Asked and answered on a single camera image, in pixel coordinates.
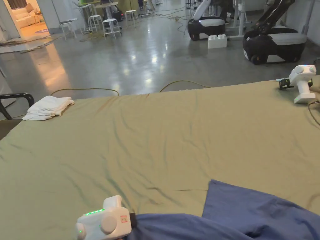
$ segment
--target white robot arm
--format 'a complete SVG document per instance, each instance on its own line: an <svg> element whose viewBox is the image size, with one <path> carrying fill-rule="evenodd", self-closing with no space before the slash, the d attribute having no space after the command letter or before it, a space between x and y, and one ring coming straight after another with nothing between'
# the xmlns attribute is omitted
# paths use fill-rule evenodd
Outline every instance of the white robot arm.
<svg viewBox="0 0 320 240"><path fill-rule="evenodd" d="M193 19L199 20L204 14L204 12L206 11L206 9L209 7L210 3L211 3L211 0L203 0L202 3L197 8L196 12L194 13Z"/></svg>
<svg viewBox="0 0 320 240"><path fill-rule="evenodd" d="M290 83L297 86L299 95L294 99L294 103L309 103L316 98L314 93L310 93L308 82L316 75L314 65L299 65L292 70L289 75Z"/></svg>

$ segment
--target bed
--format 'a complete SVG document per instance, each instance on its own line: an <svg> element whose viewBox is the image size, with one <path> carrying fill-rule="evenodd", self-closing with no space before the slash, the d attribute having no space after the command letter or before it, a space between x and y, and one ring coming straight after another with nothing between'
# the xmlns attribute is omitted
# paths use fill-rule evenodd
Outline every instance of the bed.
<svg viewBox="0 0 320 240"><path fill-rule="evenodd" d="M210 179L320 214L320 127L296 95L267 81L77 100L21 122L0 141L2 238L73 239L113 195L138 214L201 216Z"/></svg>

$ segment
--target chair armrest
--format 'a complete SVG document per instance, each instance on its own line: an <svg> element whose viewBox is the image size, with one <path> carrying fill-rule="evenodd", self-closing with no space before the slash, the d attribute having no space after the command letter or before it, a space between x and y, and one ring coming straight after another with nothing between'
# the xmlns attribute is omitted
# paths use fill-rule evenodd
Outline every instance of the chair armrest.
<svg viewBox="0 0 320 240"><path fill-rule="evenodd" d="M0 112L2 112L2 114L8 120L12 120L12 117L7 112L6 108L2 105L1 100L2 99L10 99L10 98L25 98L28 100L29 107L31 107L35 103L33 96L28 93L9 93L9 94L0 95Z"/></svg>

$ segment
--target doorway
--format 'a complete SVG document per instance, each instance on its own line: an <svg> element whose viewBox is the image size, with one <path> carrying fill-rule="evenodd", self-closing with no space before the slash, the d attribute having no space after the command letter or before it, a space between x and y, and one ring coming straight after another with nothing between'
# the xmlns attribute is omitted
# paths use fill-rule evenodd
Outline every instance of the doorway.
<svg viewBox="0 0 320 240"><path fill-rule="evenodd" d="M37 0L3 1L16 27L20 29L21 37L38 39L50 35Z"/></svg>

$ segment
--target concrete floor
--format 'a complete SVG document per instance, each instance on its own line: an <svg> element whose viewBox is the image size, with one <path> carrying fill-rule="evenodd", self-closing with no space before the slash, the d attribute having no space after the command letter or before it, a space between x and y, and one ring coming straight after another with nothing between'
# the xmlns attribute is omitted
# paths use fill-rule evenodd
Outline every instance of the concrete floor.
<svg viewBox="0 0 320 240"><path fill-rule="evenodd" d="M184 0L163 0L157 14L168 14L184 6ZM190 10L173 16L190 15ZM228 42L225 49L208 50L207 41L190 40L186 22L166 16L145 17L138 27L123 29L117 39L110 35L81 42L69 36L28 53L0 55L0 66L13 92L28 92L36 100L62 88L112 88L120 95L159 92L170 82L190 80L211 87L245 84L287 77L296 63L255 66L243 54L242 41ZM318 47L308 46L298 64L310 64L320 56ZM176 83L165 91L202 88ZM63 91L56 97L73 99L112 96L104 90ZM26 112L26 101L8 109L14 116Z"/></svg>

